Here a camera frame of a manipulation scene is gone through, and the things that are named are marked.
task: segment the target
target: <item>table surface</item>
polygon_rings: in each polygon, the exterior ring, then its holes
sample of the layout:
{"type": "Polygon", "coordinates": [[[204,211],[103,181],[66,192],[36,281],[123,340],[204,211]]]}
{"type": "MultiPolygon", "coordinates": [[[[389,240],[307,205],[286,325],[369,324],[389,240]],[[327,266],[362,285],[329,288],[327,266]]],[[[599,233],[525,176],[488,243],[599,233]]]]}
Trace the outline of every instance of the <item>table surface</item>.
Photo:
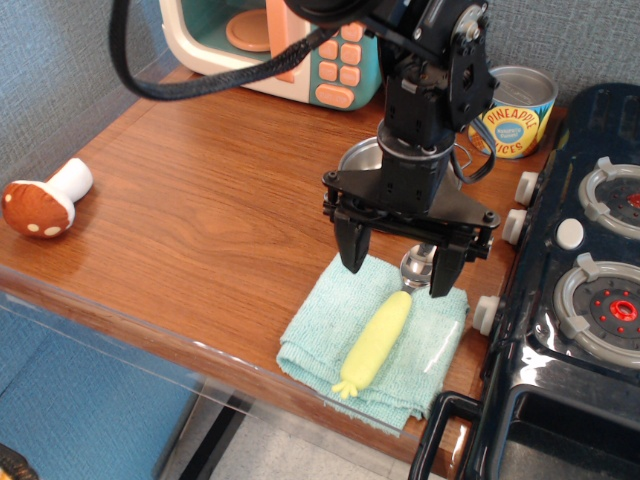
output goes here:
{"type": "MultiPolygon", "coordinates": [[[[169,80],[191,74],[178,68],[169,80]]],[[[322,174],[375,135],[378,95],[337,112],[236,89],[195,100],[138,101],[78,152],[95,183],[64,235],[35,240],[0,224],[0,288],[210,375],[324,427],[411,461],[425,422],[391,437],[323,405],[276,364],[279,339],[336,255],[322,215],[322,174]]],[[[463,191],[506,218],[520,174],[540,171],[564,115],[538,153],[499,159],[463,191]]],[[[464,135],[459,142],[484,161],[464,135]]],[[[515,249],[495,233],[489,259],[466,265],[467,318],[445,389],[479,398],[487,339],[471,327],[481,295],[499,295],[515,249]]],[[[413,240],[374,233],[370,253],[398,264],[413,240]]],[[[455,464],[453,422],[436,472],[455,464]]]]}

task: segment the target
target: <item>orange button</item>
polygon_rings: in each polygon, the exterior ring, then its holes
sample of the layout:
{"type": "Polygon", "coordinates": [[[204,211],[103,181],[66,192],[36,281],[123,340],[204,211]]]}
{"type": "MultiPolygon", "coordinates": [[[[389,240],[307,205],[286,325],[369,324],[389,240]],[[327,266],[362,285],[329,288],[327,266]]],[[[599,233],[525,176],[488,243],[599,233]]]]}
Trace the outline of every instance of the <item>orange button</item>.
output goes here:
{"type": "Polygon", "coordinates": [[[345,43],[340,49],[340,60],[349,65],[357,65],[362,60],[362,47],[352,43],[345,43]]]}
{"type": "Polygon", "coordinates": [[[338,65],[332,62],[320,62],[318,75],[327,82],[335,82],[338,79],[338,65]]]}
{"type": "Polygon", "coordinates": [[[358,67],[342,67],[340,69],[340,83],[349,87],[356,87],[360,83],[360,69],[358,67]]]}
{"type": "Polygon", "coordinates": [[[322,58],[335,60],[338,58],[338,42],[335,40],[328,40],[324,42],[320,45],[320,48],[318,48],[318,53],[322,58]]]}
{"type": "Polygon", "coordinates": [[[326,83],[316,88],[316,97],[320,102],[338,108],[348,108],[355,100],[355,95],[348,88],[326,83]]]}
{"type": "Polygon", "coordinates": [[[364,27],[359,23],[350,23],[340,29],[340,35],[347,42],[359,42],[364,35],[364,27]]]}

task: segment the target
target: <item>can label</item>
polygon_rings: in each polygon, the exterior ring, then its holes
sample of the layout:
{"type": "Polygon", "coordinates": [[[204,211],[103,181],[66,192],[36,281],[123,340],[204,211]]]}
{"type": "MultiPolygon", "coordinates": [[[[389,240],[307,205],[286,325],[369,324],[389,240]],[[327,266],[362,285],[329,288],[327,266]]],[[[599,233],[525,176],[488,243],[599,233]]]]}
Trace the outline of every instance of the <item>can label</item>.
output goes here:
{"type": "MultiPolygon", "coordinates": [[[[522,158],[532,154],[544,135],[553,101],[539,107],[525,108],[494,102],[482,117],[496,142],[496,154],[501,158],[522,158]]],[[[484,153],[487,144],[473,127],[469,127],[471,143],[484,153]]]]}

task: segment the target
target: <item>mushroom stem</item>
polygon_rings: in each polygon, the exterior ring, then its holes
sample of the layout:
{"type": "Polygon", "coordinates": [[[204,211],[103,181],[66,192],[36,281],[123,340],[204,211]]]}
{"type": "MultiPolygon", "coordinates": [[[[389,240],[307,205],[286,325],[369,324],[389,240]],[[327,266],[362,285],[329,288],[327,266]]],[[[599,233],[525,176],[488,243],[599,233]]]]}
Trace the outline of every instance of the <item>mushroom stem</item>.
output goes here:
{"type": "Polygon", "coordinates": [[[67,195],[71,202],[75,203],[84,197],[93,185],[93,175],[82,160],[72,158],[46,183],[67,195]]]}

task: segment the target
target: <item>gray wall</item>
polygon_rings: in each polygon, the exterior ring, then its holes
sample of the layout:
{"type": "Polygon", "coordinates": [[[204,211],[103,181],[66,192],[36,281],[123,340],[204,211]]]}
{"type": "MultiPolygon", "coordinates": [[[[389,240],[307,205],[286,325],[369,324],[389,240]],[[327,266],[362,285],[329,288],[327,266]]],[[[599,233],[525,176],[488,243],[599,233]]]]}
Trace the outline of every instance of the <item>gray wall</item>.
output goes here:
{"type": "Polygon", "coordinates": [[[638,0],[489,0],[493,65],[547,70],[567,106],[586,87],[640,83],[638,0]]]}
{"type": "MultiPolygon", "coordinates": [[[[131,63],[160,78],[175,65],[158,0],[134,0],[131,63]]],[[[0,2],[0,187],[43,179],[134,100],[107,51],[110,0],[0,2]]],[[[640,77],[638,0],[493,0],[494,65],[549,71],[559,105],[581,89],[640,77]]]]}
{"type": "MultiPolygon", "coordinates": [[[[135,99],[111,66],[110,0],[0,2],[0,188],[46,178],[135,99]]],[[[132,1],[130,63],[168,71],[157,0],[132,1]]]]}

